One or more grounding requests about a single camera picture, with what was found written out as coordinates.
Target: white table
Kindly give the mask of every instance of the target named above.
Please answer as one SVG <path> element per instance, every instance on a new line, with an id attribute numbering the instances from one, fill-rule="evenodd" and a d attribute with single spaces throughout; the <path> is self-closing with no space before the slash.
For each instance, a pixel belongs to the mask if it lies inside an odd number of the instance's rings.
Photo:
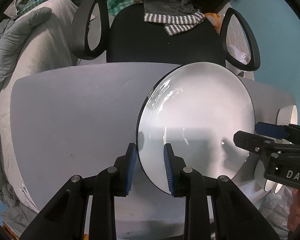
<path id="1" fill-rule="evenodd" d="M 13 147 L 39 210 L 72 175 L 96 175 L 125 154 L 128 144 L 136 141 L 137 117 L 147 94 L 175 67 L 108 63 L 56 69 L 16 81 L 10 105 Z M 279 109 L 295 103 L 284 92 L 241 79 L 252 98 L 256 122 L 275 123 Z M 233 179 L 252 202 L 266 194 L 253 179 L 256 163 L 256 155 L 250 154 Z M 156 188 L 137 161 L 129 196 L 115 200 L 118 239 L 181 235 L 184 203 Z"/>

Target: white bowl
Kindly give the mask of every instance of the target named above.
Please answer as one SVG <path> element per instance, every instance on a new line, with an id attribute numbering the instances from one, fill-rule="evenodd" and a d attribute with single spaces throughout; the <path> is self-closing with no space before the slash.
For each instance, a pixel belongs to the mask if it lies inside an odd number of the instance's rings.
<path id="1" fill-rule="evenodd" d="M 298 111 L 296 105 L 286 106 L 279 110 L 277 125 L 298 124 Z"/>
<path id="2" fill-rule="evenodd" d="M 275 186 L 275 189 L 274 189 L 274 193 L 278 193 L 282 186 L 283 186 L 282 184 L 277 183 L 277 185 Z"/>
<path id="3" fill-rule="evenodd" d="M 185 65 L 156 84 L 140 111 L 139 159 L 148 178 L 168 194 L 165 143 L 202 175 L 233 178 L 249 155 L 234 145 L 233 135 L 254 133 L 254 125 L 251 98 L 237 76 L 213 63 Z"/>
<path id="4" fill-rule="evenodd" d="M 254 170 L 254 179 L 264 191 L 269 191 L 273 188 L 274 184 L 276 183 L 274 181 L 266 179 L 263 176 L 264 172 L 265 172 L 264 165 L 262 161 L 259 160 L 256 169 Z"/>

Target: black armrest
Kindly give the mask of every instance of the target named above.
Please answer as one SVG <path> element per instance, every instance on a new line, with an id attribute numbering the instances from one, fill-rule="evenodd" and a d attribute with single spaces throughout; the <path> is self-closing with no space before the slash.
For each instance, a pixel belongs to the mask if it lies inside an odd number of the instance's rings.
<path id="1" fill-rule="evenodd" d="M 230 22 L 230 19 L 232 15 L 236 16 L 239 23 L 241 24 L 241 27 L 246 35 L 248 45 L 250 48 L 250 54 L 251 54 L 251 60 L 250 62 L 245 65 L 232 57 L 227 49 L 227 31 L 228 31 L 228 25 Z M 222 40 L 222 47 L 226 54 L 226 60 L 236 68 L 243 70 L 243 71 L 255 71 L 260 67 L 260 53 L 258 44 L 256 41 L 256 38 L 253 35 L 253 32 L 248 25 L 247 21 L 243 18 L 243 16 L 236 10 L 232 8 L 228 8 L 225 17 L 223 18 L 221 30 L 220 30 L 220 37 Z"/>
<path id="2" fill-rule="evenodd" d="M 98 3 L 101 19 L 101 38 L 98 46 L 91 50 L 88 43 L 89 24 L 95 4 Z M 106 50 L 107 38 L 109 35 L 109 15 L 107 0 L 83 0 L 74 15 L 69 44 L 71 52 L 77 57 L 92 60 L 100 56 Z"/>

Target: gray cloth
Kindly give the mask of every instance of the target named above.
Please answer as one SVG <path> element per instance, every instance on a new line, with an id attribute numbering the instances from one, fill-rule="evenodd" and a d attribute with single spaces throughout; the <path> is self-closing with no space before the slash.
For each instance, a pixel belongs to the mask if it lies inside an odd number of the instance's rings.
<path id="1" fill-rule="evenodd" d="M 26 6 L 29 0 L 14 0 L 9 7 L 4 11 L 4 14 L 15 20 L 18 18 L 18 13 Z"/>
<path id="2" fill-rule="evenodd" d="M 7 19 L 0 23 L 0 90 L 7 77 L 14 71 L 19 53 L 33 28 L 50 19 L 52 10 L 39 8 L 17 22 Z M 2 213 L 2 219 L 10 223 L 14 221 L 16 229 L 23 232 L 34 218 L 35 212 L 26 207 L 15 195 L 13 188 L 7 183 L 0 162 L 0 200 L 7 205 Z"/>
<path id="3" fill-rule="evenodd" d="M 279 192 L 270 192 L 259 208 L 281 240 L 288 238 L 287 221 L 291 204 L 292 188 L 282 186 Z"/>
<path id="4" fill-rule="evenodd" d="M 144 21 L 165 24 L 164 28 L 170 36 L 188 31 L 204 20 L 204 15 L 190 1 L 144 0 Z"/>

